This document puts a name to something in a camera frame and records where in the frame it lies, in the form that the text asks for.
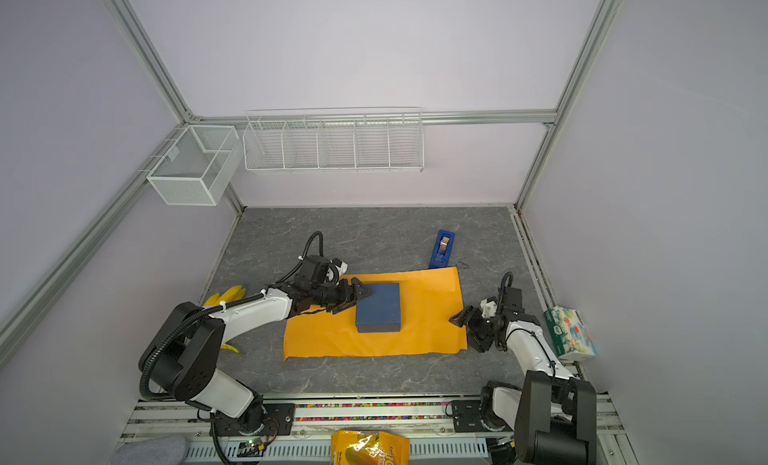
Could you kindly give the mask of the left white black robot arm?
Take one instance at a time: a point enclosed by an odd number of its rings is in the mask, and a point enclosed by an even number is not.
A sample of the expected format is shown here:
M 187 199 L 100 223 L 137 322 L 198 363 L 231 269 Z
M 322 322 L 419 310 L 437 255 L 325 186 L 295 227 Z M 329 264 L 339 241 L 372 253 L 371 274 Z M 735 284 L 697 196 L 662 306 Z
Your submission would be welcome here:
M 319 312 L 338 314 L 373 295 L 344 276 L 347 264 L 324 254 L 320 231 L 307 240 L 297 264 L 260 292 L 215 305 L 177 305 L 138 362 L 143 400 L 180 401 L 234 420 L 247 433 L 266 418 L 262 396 L 218 369 L 221 347 L 263 325 Z

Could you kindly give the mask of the dark blue gift box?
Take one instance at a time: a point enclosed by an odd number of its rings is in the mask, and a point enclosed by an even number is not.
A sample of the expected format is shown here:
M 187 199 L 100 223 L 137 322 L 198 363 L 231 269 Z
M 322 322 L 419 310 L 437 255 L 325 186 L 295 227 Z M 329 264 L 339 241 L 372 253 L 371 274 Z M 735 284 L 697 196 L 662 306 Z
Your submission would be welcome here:
M 355 306 L 359 333 L 395 333 L 402 328 L 401 291 L 398 283 L 368 284 L 370 295 Z

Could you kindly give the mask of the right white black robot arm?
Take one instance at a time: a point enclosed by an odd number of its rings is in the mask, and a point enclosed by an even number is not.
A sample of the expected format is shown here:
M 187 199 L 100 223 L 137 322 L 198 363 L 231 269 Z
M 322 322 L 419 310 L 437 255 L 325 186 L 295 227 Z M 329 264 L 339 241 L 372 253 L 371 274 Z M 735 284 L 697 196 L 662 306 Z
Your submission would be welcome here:
M 547 343 L 538 318 L 525 311 L 510 271 L 497 293 L 449 319 L 484 353 L 510 351 L 525 373 L 521 386 L 489 381 L 482 389 L 480 422 L 513 432 L 516 458 L 526 464 L 597 462 L 597 393 L 572 374 Z

